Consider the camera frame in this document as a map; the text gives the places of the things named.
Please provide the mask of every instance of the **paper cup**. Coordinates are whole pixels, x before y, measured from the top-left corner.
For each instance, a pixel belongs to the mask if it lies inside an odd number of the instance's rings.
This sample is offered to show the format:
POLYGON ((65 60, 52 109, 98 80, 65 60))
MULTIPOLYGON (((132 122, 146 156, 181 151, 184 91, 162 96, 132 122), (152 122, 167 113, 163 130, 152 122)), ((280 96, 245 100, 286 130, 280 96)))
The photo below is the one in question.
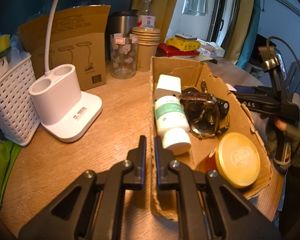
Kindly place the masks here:
POLYGON ((139 33, 144 33, 144 32, 148 32, 148 33, 160 33, 160 29, 156 29, 156 28, 143 28, 143 27, 134 27, 132 28, 132 32, 139 32, 139 33))
POLYGON ((138 35, 139 39, 145 39, 145 40, 159 40, 160 36, 145 36, 145 35, 138 35))
POLYGON ((137 71, 146 72, 150 70, 151 57, 157 52, 158 42, 153 44, 138 43, 137 71))
POLYGON ((157 44, 159 43, 159 39, 157 40, 142 40, 142 39, 139 39, 139 43, 138 44, 157 44))
POLYGON ((132 33, 136 34, 136 35, 143 35, 143 36, 160 36, 161 35, 161 33, 151 33, 151 32, 141 33, 141 32, 132 31, 132 33))

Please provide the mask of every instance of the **black tool handle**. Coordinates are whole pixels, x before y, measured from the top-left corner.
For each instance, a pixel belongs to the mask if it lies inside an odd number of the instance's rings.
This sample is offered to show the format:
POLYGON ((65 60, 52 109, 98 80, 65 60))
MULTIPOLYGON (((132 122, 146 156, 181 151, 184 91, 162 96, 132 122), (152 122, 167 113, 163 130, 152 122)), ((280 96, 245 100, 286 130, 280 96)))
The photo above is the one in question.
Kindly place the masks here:
POLYGON ((285 174, 290 166, 291 161, 291 144, 283 135, 283 132, 276 129, 277 136, 277 151, 274 157, 276 169, 285 174))

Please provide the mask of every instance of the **cable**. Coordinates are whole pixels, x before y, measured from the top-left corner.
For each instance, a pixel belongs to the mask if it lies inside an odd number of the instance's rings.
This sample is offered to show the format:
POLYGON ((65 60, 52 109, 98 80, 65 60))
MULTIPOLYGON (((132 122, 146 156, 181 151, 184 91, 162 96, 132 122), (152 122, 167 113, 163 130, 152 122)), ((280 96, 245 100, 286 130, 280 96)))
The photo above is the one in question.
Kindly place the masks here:
POLYGON ((56 8, 57 8, 58 1, 59 0, 53 0, 53 2, 52 2, 50 14, 49 14, 48 25, 47 25, 46 44, 45 44, 45 48, 44 48, 44 73, 46 76, 50 75, 50 68, 49 68, 50 38, 51 38, 53 17, 54 17, 56 8))
MULTIPOLYGON (((275 57, 275 55, 272 55, 272 56, 271 56, 271 52, 270 52, 270 41, 271 41, 271 40, 278 40, 278 41, 281 41, 282 43, 284 43, 284 44, 288 47, 288 49, 289 49, 289 50, 291 51, 291 53, 293 54, 293 56, 294 56, 294 58, 295 58, 295 61, 296 61, 296 63, 297 63, 298 69, 299 69, 299 71, 300 71, 300 63, 299 63, 299 61, 298 61, 298 58, 297 58, 296 54, 295 54, 294 51, 292 50, 292 48, 291 48, 291 47, 289 46, 289 44, 286 43, 283 39, 278 38, 278 37, 276 37, 276 36, 270 36, 270 37, 267 39, 267 41, 266 41, 266 45, 267 45, 267 50, 268 50, 268 56, 269 56, 269 58, 275 57)), ((295 154, 298 152, 299 148, 300 148, 300 140, 299 140, 299 142, 298 142, 298 145, 297 145, 295 151, 292 153, 292 155, 295 155, 295 154)))

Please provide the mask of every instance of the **yellow lid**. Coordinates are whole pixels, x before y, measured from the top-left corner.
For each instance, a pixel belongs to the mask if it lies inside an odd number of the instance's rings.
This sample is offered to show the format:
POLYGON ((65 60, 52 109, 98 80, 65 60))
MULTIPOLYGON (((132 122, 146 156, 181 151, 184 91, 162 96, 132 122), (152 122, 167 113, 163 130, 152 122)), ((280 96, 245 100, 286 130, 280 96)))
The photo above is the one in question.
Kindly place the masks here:
POLYGON ((260 157, 257 148, 243 134, 226 134, 221 139, 215 156, 219 173, 232 186, 244 188, 258 178, 260 157))

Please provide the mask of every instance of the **white storage basket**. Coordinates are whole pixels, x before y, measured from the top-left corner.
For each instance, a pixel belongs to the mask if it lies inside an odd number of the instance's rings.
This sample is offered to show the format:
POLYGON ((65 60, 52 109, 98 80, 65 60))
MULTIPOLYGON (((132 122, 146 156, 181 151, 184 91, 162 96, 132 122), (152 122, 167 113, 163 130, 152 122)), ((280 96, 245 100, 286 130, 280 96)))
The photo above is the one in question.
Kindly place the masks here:
POLYGON ((0 128, 6 138, 26 146, 40 119, 29 94, 35 81, 31 55, 0 78, 0 128))

